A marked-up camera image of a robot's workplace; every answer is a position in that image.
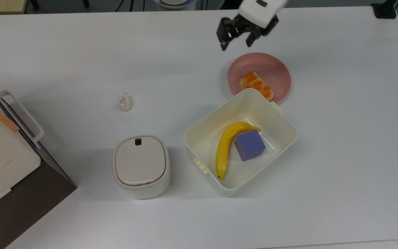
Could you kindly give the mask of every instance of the bread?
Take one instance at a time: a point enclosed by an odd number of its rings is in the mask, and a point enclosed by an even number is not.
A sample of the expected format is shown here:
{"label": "bread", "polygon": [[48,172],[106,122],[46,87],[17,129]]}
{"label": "bread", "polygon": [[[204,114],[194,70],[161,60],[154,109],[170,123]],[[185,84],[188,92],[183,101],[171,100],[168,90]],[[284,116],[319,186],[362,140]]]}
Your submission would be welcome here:
{"label": "bread", "polygon": [[270,86],[267,86],[265,82],[257,76],[255,72],[247,73],[240,80],[240,88],[242,90],[247,88],[253,88],[258,90],[268,101],[272,101],[274,93]]}

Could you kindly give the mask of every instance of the pink plate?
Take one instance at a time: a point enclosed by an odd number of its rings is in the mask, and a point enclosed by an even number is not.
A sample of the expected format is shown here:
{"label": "pink plate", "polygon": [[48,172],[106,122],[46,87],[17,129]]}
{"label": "pink plate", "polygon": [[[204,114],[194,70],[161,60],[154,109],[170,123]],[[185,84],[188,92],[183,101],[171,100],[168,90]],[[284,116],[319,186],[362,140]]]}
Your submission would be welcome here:
{"label": "pink plate", "polygon": [[240,80],[254,71],[273,89],[275,103],[281,101],[291,87],[291,75],[286,66],[272,55],[249,53],[237,58],[228,69],[228,86],[234,95],[240,93]]}

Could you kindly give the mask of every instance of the crumpled paper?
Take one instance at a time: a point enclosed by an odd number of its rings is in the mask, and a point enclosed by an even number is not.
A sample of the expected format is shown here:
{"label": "crumpled paper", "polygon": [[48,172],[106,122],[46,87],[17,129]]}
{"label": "crumpled paper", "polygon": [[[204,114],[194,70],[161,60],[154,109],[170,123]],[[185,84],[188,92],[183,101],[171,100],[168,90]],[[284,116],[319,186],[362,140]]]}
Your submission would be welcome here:
{"label": "crumpled paper", "polygon": [[117,102],[117,106],[122,111],[126,112],[131,109],[131,96],[127,93],[122,93],[122,100]]}

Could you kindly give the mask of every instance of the cable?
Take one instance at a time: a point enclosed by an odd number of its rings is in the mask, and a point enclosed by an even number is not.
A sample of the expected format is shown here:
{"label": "cable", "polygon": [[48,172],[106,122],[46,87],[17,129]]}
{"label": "cable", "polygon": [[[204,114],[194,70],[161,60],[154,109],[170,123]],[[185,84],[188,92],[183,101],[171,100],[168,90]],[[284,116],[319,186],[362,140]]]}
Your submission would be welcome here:
{"label": "cable", "polygon": [[117,12],[119,10],[119,8],[121,7],[122,3],[124,2],[124,0],[121,1],[121,3],[119,4],[119,6],[117,7],[117,9],[115,10],[115,12]]}

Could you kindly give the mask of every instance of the plastic box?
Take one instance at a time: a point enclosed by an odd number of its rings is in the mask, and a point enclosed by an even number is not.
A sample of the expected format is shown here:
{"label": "plastic box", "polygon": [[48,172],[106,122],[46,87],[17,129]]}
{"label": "plastic box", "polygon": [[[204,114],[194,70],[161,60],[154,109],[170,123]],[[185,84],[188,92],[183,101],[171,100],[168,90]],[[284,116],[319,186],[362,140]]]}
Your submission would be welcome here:
{"label": "plastic box", "polygon": [[[245,121],[258,126],[266,149],[262,155],[242,162],[232,143],[224,180],[217,177],[216,149],[223,131],[232,123]],[[294,126],[283,117],[274,102],[257,90],[245,89],[188,129],[183,136],[190,160],[198,166],[215,191],[224,197],[234,194],[251,178],[271,164],[297,138]]]}

